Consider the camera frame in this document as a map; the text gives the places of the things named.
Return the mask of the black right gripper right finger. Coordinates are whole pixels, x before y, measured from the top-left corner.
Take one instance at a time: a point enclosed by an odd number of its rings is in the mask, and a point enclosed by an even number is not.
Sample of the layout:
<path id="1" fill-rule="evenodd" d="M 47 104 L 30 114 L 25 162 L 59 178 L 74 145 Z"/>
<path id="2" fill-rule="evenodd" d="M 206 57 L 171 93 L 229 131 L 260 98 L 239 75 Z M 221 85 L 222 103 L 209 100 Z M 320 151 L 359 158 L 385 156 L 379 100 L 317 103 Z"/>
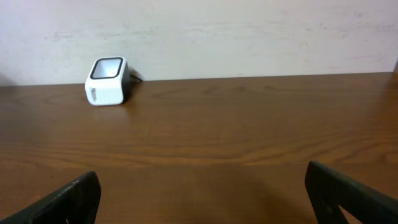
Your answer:
<path id="1" fill-rule="evenodd" d="M 397 223 L 397 200 L 328 166 L 310 161 L 305 188 L 318 223 L 347 223 L 342 209 L 361 223 Z"/>

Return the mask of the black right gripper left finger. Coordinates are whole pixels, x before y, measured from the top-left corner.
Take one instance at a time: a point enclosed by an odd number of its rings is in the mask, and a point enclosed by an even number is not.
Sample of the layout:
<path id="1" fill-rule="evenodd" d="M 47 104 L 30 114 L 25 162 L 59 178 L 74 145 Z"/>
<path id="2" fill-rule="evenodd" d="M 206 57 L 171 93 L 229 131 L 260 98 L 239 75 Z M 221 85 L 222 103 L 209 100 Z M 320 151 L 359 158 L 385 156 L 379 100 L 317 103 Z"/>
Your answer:
<path id="1" fill-rule="evenodd" d="M 25 209 L 1 220 L 4 224 L 94 224 L 101 186 L 94 171 L 87 172 Z"/>

